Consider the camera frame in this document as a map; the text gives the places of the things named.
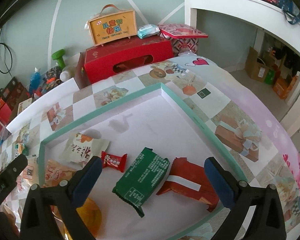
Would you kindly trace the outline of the white persimmon snack packet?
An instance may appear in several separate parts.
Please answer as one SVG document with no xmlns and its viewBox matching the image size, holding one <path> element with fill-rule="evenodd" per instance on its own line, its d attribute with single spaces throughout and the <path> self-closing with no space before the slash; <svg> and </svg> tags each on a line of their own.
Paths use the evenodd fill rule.
<svg viewBox="0 0 300 240">
<path fill-rule="evenodd" d="M 100 158 L 109 144 L 110 141 L 106 139 L 95 139 L 82 133 L 73 134 L 67 140 L 59 159 L 84 167 L 93 156 Z"/>
</svg>

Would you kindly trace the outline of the green white cracker packet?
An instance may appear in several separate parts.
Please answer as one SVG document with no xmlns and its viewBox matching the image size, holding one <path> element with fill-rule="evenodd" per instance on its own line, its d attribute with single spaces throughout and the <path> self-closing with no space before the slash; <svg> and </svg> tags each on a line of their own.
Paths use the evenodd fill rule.
<svg viewBox="0 0 300 240">
<path fill-rule="evenodd" d="M 16 143 L 14 147 L 14 158 L 17 158 L 19 155 L 28 156 L 29 148 L 23 143 Z"/>
</svg>

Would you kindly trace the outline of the yellow bread packet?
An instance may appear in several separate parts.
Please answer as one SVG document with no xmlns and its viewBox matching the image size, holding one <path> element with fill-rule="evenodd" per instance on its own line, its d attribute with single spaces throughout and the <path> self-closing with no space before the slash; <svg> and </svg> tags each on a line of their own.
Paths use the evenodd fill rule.
<svg viewBox="0 0 300 240">
<path fill-rule="evenodd" d="M 55 217 L 58 227 L 64 239 L 72 239 L 69 231 L 63 223 L 61 215 L 56 206 L 51 206 L 51 211 Z M 88 228 L 94 238 L 98 236 L 98 232 L 102 223 L 102 213 L 98 205 L 91 199 L 87 198 L 82 207 L 76 209 L 83 223 Z"/>
</svg>

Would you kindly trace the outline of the yellow handled gift case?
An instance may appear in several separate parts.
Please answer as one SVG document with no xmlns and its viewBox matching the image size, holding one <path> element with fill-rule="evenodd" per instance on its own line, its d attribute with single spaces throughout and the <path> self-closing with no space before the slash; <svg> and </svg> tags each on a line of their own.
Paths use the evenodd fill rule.
<svg viewBox="0 0 300 240">
<path fill-rule="evenodd" d="M 101 12 L 86 22 L 94 46 L 131 38 L 137 35 L 135 10 L 120 10 L 113 4 L 105 5 Z"/>
</svg>

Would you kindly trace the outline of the orange cake packet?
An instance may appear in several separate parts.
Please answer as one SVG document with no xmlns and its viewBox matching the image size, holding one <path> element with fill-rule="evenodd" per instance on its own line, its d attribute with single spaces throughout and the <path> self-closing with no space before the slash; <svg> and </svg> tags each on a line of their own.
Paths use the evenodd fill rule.
<svg viewBox="0 0 300 240">
<path fill-rule="evenodd" d="M 57 186 L 63 180 L 70 180 L 76 170 L 60 164 L 55 160 L 48 160 L 45 168 L 45 181 L 43 187 Z"/>
</svg>

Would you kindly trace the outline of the teal shallow tray box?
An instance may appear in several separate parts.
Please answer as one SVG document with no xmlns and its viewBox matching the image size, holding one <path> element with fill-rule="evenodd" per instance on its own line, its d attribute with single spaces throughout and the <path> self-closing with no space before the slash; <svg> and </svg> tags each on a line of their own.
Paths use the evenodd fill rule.
<svg viewBox="0 0 300 240">
<path fill-rule="evenodd" d="M 245 178 L 237 161 L 211 129 L 162 83 L 94 110 L 44 139 L 38 160 L 40 183 L 45 181 L 47 162 L 61 161 L 67 140 L 78 132 L 108 140 L 109 153 L 127 156 L 126 168 L 134 167 L 137 157 L 151 153 L 168 161 L 185 157 L 198 166 L 214 157 L 235 178 Z M 140 216 L 113 192 L 122 175 L 105 168 L 90 193 L 103 216 L 98 239 L 179 239 L 223 209 L 218 204 L 209 211 L 206 204 L 174 192 L 153 193 L 147 200 L 136 192 L 135 200 L 143 210 Z"/>
</svg>

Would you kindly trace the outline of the wet wipes pack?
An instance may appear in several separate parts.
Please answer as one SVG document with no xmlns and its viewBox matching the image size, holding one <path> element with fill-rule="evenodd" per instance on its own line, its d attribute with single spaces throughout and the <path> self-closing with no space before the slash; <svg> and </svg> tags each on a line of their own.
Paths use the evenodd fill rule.
<svg viewBox="0 0 300 240">
<path fill-rule="evenodd" d="M 158 33 L 160 33 L 160 29 L 157 25 L 147 24 L 138 29 L 137 36 L 140 39 L 144 39 L 153 35 L 157 35 Z"/>
</svg>

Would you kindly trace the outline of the red patterned flat box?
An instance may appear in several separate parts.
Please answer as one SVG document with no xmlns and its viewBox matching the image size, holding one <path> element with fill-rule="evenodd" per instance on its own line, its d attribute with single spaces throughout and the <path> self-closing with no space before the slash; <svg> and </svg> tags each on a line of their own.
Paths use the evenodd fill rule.
<svg viewBox="0 0 300 240">
<path fill-rule="evenodd" d="M 186 24 L 160 24 L 159 36 L 170 41 L 174 56 L 183 52 L 192 52 L 197 54 L 199 39 L 209 36 Z"/>
</svg>

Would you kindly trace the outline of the green snack packet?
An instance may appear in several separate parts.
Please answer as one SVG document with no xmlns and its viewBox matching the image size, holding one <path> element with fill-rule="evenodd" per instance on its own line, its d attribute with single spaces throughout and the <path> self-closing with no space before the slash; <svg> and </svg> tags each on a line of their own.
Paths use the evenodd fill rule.
<svg viewBox="0 0 300 240">
<path fill-rule="evenodd" d="M 129 204 L 142 218 L 142 205 L 153 194 L 166 175 L 170 161 L 144 148 L 112 189 L 122 201 Z"/>
</svg>

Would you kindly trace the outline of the white ball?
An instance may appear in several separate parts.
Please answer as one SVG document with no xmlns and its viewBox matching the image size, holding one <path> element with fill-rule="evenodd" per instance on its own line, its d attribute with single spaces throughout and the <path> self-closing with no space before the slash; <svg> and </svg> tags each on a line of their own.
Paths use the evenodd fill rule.
<svg viewBox="0 0 300 240">
<path fill-rule="evenodd" d="M 66 81 L 68 81 L 69 79 L 72 78 L 72 75 L 68 70 L 64 70 L 64 71 L 61 72 L 59 78 L 62 82 L 66 82 Z"/>
</svg>

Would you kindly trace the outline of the small red candy packet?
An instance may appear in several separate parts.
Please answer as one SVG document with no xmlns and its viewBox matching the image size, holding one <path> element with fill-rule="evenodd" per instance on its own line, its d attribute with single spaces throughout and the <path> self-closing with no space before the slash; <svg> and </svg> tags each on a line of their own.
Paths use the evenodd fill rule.
<svg viewBox="0 0 300 240">
<path fill-rule="evenodd" d="M 102 168 L 113 168 L 123 173 L 125 171 L 127 154 L 123 156 L 113 155 L 107 152 L 101 152 Z"/>
</svg>

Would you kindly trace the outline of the green dumbbell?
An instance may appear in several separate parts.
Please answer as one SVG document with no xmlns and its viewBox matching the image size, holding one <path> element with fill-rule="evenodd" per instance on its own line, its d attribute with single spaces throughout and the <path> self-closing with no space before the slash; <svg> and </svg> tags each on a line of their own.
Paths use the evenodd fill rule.
<svg viewBox="0 0 300 240">
<path fill-rule="evenodd" d="M 58 66 L 63 69 L 65 67 L 65 62 L 63 59 L 63 56 L 65 55 L 65 50 L 64 49 L 60 49 L 56 52 L 54 52 L 51 55 L 51 58 L 57 62 Z"/>
</svg>

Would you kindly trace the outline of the red white snack packet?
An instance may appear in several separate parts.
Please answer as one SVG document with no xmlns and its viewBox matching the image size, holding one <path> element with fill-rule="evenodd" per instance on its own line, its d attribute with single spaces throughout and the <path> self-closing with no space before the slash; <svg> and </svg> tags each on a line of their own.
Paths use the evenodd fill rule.
<svg viewBox="0 0 300 240">
<path fill-rule="evenodd" d="M 204 168 L 189 162 L 185 157 L 174 159 L 169 175 L 157 195 L 170 191 L 206 204 L 209 212 L 212 212 L 219 202 Z"/>
</svg>

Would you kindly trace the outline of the round bun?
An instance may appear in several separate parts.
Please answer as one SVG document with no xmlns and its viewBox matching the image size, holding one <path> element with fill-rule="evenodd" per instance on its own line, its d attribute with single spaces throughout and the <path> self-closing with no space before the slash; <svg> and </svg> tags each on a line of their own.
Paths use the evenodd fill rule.
<svg viewBox="0 0 300 240">
<path fill-rule="evenodd" d="M 17 191 L 25 192 L 33 184 L 39 184 L 38 163 L 36 155 L 27 156 L 28 165 L 17 178 Z"/>
</svg>

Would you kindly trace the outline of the large red gift box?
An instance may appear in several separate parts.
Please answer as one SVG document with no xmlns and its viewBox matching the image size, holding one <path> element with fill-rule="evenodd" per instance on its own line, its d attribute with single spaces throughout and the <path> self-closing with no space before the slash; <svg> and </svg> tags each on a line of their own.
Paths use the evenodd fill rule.
<svg viewBox="0 0 300 240">
<path fill-rule="evenodd" d="M 83 69 L 91 84 L 116 74 L 173 57 L 169 40 L 151 36 L 122 38 L 105 45 L 88 48 Z"/>
</svg>

